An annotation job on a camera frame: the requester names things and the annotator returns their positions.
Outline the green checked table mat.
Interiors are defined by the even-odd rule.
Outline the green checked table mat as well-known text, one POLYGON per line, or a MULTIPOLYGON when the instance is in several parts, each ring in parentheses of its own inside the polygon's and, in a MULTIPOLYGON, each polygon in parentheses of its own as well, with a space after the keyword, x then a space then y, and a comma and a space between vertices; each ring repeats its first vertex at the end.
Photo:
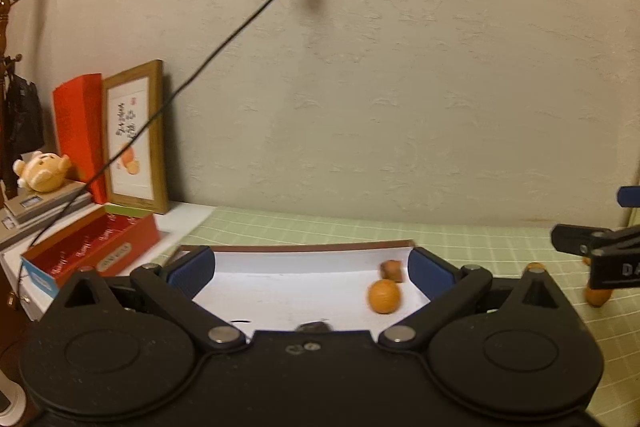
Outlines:
POLYGON ((598 340, 605 358, 590 412, 605 426, 639 422, 639 291, 616 289, 601 308, 587 305, 588 270, 577 257, 561 255, 544 228, 406 225, 405 223, 308 217, 257 210, 179 204, 157 217, 160 243, 151 251, 163 263, 186 245, 323 245, 411 239, 454 265, 483 265, 498 277, 521 273, 526 263, 546 266, 598 340))

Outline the orange carrot chunk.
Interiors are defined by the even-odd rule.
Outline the orange carrot chunk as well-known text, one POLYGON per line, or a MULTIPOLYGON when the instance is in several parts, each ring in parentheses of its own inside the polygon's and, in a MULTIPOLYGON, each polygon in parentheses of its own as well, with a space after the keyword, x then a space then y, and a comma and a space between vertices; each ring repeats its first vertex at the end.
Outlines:
POLYGON ((527 271, 542 272, 545 269, 546 267, 540 262, 530 262, 528 265, 526 265, 527 271))

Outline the plush teddy bear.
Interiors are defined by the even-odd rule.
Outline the plush teddy bear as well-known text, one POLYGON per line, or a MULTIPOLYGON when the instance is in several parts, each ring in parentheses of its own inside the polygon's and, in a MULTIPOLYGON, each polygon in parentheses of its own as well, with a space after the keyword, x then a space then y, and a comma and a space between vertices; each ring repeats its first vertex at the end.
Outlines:
POLYGON ((58 156, 36 150, 29 161, 14 161, 13 172, 17 175, 19 187, 37 193, 50 193, 63 185, 70 167, 72 162, 67 155, 58 156))

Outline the wooden framed picture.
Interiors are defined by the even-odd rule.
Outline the wooden framed picture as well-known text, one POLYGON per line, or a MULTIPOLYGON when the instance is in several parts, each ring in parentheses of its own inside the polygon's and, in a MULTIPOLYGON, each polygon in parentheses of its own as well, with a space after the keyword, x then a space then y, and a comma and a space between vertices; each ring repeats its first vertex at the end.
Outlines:
POLYGON ((162 117, 163 62, 102 81, 102 146, 107 198, 163 215, 168 211, 162 117))

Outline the black hanging bag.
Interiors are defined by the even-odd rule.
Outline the black hanging bag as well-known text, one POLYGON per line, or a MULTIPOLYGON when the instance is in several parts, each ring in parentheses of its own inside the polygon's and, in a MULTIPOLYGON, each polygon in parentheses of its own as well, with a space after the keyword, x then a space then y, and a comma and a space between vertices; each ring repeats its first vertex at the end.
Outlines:
POLYGON ((15 75, 6 92, 8 142, 15 155, 32 153, 44 145, 42 108, 33 82, 15 75))

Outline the grey digital scale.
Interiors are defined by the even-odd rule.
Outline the grey digital scale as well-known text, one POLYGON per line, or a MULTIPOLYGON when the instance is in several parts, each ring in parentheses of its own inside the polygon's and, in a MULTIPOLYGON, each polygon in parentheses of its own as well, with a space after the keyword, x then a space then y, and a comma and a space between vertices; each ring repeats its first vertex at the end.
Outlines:
POLYGON ((57 190, 38 193, 20 188, 18 195, 6 200, 1 208, 0 248, 18 243, 26 236, 46 227, 69 201, 74 212, 92 204, 92 195, 77 181, 65 181, 57 190))

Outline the white shallow box brown rim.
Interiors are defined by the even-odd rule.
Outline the white shallow box brown rim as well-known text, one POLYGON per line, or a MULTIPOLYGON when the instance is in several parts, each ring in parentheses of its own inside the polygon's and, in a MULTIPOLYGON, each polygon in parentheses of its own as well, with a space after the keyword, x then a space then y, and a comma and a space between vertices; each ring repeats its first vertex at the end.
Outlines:
POLYGON ((420 309, 428 299, 409 281, 404 241, 288 246, 209 246, 216 258, 213 280, 193 300, 250 337, 257 331, 292 331, 326 321, 336 331, 363 329, 377 336, 420 309), (377 314, 367 291, 385 260, 400 260, 400 308, 377 314))

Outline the white cabinet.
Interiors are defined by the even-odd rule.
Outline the white cabinet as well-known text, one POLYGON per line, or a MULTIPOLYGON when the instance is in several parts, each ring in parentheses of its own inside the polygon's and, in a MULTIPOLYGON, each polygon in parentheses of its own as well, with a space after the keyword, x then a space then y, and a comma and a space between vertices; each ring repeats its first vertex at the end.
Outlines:
POLYGON ((30 321, 39 321, 46 313, 52 298, 37 287, 23 267, 22 256, 26 253, 33 235, 1 251, 1 268, 10 284, 9 302, 17 310, 26 313, 30 321))

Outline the dark purple passion fruit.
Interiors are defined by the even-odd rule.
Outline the dark purple passion fruit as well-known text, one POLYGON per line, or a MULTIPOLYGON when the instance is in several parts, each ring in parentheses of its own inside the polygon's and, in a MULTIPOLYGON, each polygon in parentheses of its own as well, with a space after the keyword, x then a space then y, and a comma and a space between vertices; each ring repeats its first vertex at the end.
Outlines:
POLYGON ((295 332, 301 334, 324 334, 332 332, 332 326, 326 321, 312 321, 300 324, 296 327, 295 332))

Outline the red open gift box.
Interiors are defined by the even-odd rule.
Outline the red open gift box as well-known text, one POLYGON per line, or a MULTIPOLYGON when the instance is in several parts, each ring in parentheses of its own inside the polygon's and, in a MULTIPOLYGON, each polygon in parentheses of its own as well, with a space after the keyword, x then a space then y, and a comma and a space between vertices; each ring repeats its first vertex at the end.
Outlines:
POLYGON ((114 277, 159 240, 152 213, 129 216, 99 208, 29 248, 22 259, 32 283, 54 297, 80 269, 114 277))

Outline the wooden coat rack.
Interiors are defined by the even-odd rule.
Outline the wooden coat rack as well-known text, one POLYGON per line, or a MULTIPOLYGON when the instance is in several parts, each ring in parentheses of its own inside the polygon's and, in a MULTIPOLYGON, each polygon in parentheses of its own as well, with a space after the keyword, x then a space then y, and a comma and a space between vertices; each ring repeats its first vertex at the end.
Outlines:
POLYGON ((14 79, 15 66, 23 60, 16 53, 11 38, 17 35, 15 12, 23 0, 1 0, 1 202, 17 195, 17 177, 12 171, 15 146, 12 143, 12 124, 9 91, 14 79))

